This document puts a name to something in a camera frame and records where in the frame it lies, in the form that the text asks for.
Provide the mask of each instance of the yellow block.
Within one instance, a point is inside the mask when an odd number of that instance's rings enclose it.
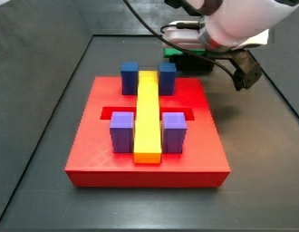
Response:
[[[135,100],[134,163],[161,163],[158,77],[154,71],[138,72]]]

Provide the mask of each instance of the navy blue block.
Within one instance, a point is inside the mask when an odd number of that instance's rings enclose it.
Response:
[[[158,72],[159,96],[171,96],[174,94],[175,78],[174,63],[161,63]]]
[[[114,112],[110,117],[110,139],[114,153],[133,153],[134,114]]]
[[[138,64],[122,63],[121,75],[122,75],[122,95],[135,95],[137,83],[138,83]]]
[[[182,112],[162,114],[162,153],[182,153],[187,125]]]

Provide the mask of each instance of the dark gray tabletop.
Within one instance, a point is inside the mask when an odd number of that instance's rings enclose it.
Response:
[[[63,166],[94,77],[119,75],[125,61],[155,70],[161,60],[154,38],[93,39],[0,231],[299,228],[299,120],[266,77],[242,92],[217,68],[199,77],[232,168],[221,188],[71,186]]]

